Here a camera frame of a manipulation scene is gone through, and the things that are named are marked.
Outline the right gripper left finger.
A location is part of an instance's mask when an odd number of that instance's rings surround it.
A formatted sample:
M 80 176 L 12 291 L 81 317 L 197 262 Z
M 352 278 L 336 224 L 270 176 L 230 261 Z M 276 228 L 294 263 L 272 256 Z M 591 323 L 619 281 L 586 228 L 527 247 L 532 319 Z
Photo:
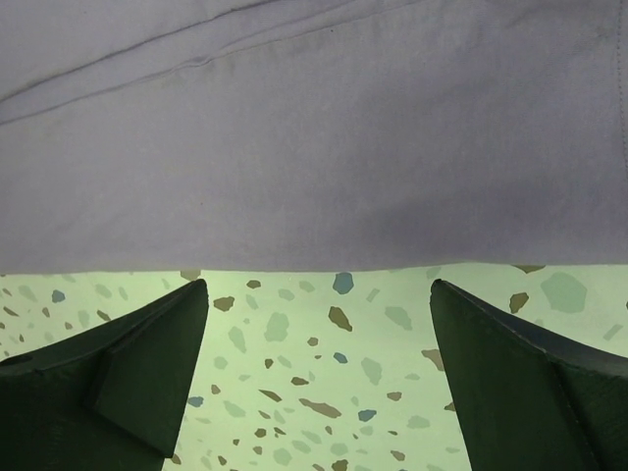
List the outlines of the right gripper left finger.
M 1 467 L 160 470 L 173 457 L 208 317 L 203 280 L 1 362 Z

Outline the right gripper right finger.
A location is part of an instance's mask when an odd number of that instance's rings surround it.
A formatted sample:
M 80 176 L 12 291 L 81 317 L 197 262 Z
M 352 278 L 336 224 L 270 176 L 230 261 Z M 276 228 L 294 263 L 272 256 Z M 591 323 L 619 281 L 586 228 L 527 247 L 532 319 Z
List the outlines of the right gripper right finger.
M 445 280 L 430 311 L 474 470 L 624 470 L 627 360 Z

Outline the lavender t-shirt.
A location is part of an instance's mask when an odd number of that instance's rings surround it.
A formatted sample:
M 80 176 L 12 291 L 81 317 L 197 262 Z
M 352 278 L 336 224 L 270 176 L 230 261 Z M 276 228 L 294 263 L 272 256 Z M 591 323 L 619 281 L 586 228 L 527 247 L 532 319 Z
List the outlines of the lavender t-shirt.
M 627 259 L 623 1 L 5 1 L 1 269 Z

